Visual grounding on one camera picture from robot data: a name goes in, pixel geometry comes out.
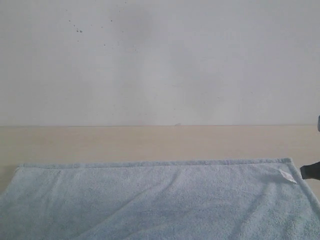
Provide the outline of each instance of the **towel label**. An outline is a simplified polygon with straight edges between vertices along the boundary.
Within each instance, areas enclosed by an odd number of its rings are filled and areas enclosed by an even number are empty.
[[[292,183],[297,184],[296,180],[294,179],[294,177],[293,177],[291,174],[289,174],[289,173],[287,173],[287,172],[285,172],[285,171],[282,171],[282,170],[280,170],[280,169],[279,169],[279,171],[280,171],[281,175],[282,175],[285,179],[287,179],[288,181],[290,181],[290,182],[292,182]]]

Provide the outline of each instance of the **black object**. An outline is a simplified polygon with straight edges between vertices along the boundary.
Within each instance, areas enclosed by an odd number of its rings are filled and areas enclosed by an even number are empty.
[[[318,119],[318,131],[320,132],[320,116]],[[317,179],[320,180],[320,161],[312,165],[300,167],[302,179]]]

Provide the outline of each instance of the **light blue towel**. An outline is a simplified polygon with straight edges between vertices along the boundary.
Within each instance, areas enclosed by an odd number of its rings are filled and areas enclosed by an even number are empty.
[[[0,217],[1,240],[320,239],[289,158],[22,164]]]

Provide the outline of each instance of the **light wood surface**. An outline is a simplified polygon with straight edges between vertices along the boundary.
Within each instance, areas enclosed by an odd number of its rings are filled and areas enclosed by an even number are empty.
[[[19,163],[291,157],[320,161],[316,126],[0,127],[0,191]],[[308,180],[320,199],[320,181]]]

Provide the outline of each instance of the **white wall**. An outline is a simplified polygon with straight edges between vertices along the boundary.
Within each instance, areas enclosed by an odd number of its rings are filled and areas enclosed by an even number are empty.
[[[319,0],[0,1],[0,125],[315,124],[318,114]]]

